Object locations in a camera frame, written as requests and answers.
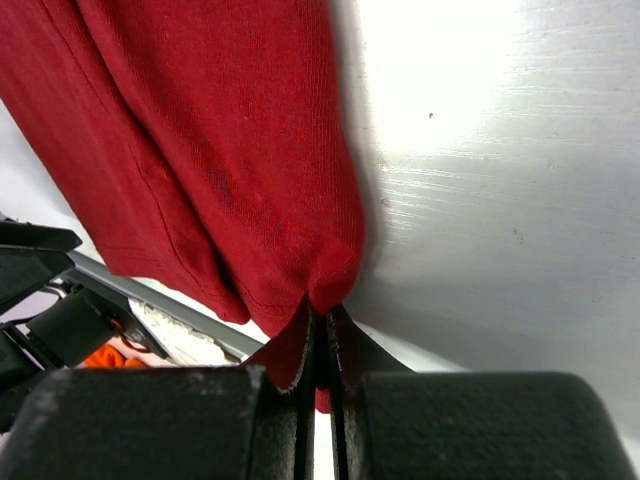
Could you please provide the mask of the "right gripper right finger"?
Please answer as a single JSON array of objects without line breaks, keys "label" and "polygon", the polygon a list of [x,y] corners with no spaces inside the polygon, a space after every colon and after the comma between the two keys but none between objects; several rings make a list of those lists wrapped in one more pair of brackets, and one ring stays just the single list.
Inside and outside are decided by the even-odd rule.
[{"label": "right gripper right finger", "polygon": [[630,479],[610,416],[555,372],[418,373],[343,307],[327,317],[340,479]]}]

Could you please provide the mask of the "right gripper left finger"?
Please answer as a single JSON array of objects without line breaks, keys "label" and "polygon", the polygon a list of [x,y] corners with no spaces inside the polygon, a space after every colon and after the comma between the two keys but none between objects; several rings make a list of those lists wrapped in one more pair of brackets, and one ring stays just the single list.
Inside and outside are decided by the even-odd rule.
[{"label": "right gripper left finger", "polygon": [[5,479],[307,479],[316,316],[236,367],[48,374],[1,451]]}]

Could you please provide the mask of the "dark red t shirt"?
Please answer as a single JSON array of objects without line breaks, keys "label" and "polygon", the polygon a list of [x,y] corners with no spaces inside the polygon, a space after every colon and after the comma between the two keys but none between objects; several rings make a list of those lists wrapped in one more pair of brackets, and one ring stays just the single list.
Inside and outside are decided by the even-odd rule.
[{"label": "dark red t shirt", "polygon": [[279,334],[365,217],[325,1],[5,1],[1,98],[99,255]]}]

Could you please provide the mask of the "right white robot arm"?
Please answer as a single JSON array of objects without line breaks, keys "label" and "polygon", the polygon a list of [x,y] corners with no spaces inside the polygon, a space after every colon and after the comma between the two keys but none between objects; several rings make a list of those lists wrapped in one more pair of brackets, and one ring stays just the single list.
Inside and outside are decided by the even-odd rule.
[{"label": "right white robot arm", "polygon": [[69,230],[1,223],[5,479],[633,479],[564,373],[415,372],[343,308],[176,366]]}]

